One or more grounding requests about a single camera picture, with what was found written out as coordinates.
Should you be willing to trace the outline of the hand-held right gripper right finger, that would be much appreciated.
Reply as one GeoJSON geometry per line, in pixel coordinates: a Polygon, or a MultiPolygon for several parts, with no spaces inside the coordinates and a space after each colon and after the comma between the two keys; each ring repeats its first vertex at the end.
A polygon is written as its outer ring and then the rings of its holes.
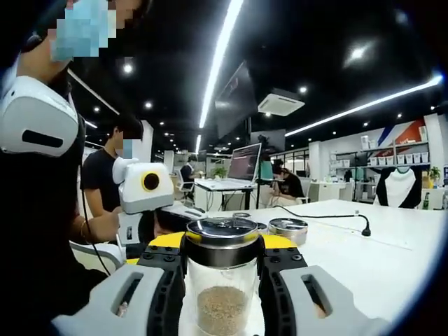
{"type": "Polygon", "coordinates": [[[364,315],[353,293],[309,266],[285,237],[259,238],[258,296],[266,335],[385,335],[389,324],[364,315]]]}

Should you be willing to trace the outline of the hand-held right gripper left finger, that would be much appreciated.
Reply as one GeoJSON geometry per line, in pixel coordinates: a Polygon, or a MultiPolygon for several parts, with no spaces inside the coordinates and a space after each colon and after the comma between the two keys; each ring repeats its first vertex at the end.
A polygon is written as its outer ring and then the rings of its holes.
{"type": "Polygon", "coordinates": [[[136,263],[97,285],[84,308],[54,318],[58,335],[177,335],[186,294],[183,236],[157,237],[136,263]]]}

